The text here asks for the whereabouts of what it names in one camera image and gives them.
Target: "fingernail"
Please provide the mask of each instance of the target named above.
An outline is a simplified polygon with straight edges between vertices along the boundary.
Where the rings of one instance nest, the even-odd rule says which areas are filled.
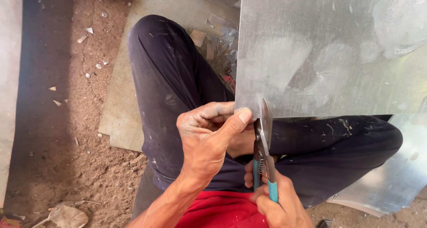
[[[248,123],[252,117],[252,112],[248,108],[242,108],[239,114],[239,118],[243,121],[243,123]]]

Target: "leg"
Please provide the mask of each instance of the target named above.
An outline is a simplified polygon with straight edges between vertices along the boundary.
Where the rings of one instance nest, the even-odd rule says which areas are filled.
[[[143,124],[142,151],[151,162],[156,186],[164,190],[179,175],[184,159],[176,118],[234,97],[177,23],[146,16],[129,32],[128,41]]]
[[[314,128],[316,124],[337,135],[320,135],[324,138],[319,139],[318,135],[307,132],[306,141],[289,138],[290,142],[284,142],[280,148],[291,155],[276,163],[276,169],[292,180],[305,208],[323,202],[381,166],[403,142],[396,127],[371,116],[342,116],[292,126]],[[299,147],[301,154],[296,154],[299,151],[293,145]]]

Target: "dirt floor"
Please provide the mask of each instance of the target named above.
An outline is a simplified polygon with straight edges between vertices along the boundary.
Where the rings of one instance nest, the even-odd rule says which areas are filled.
[[[46,218],[58,203],[80,200],[101,203],[79,206],[89,216],[85,227],[121,228],[130,220],[145,157],[109,147],[109,137],[98,137],[97,129],[131,1],[24,0],[16,135],[5,210],[26,216],[25,222]],[[84,30],[88,27],[94,34]],[[79,44],[84,34],[88,38]],[[56,91],[48,90],[54,86]],[[131,171],[126,163],[130,161],[138,161],[137,171]],[[336,228],[427,226],[427,201],[419,198],[381,219],[327,203],[308,211],[315,223],[329,218]],[[49,222],[46,227],[55,225]]]

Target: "metal sheet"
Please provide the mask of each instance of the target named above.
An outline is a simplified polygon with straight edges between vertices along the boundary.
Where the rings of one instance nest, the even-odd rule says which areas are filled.
[[[427,184],[427,114],[397,114],[390,123],[403,134],[399,151],[328,202],[381,216],[408,207]]]
[[[2,0],[0,8],[0,208],[3,208],[15,134],[22,0]]]
[[[242,0],[236,108],[426,112],[426,0]]]

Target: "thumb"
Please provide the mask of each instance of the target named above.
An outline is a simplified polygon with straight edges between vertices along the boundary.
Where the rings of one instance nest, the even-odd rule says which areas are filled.
[[[220,140],[229,143],[234,136],[245,129],[251,118],[252,111],[248,108],[242,108],[227,119],[222,127],[216,132],[216,135],[221,137]]]

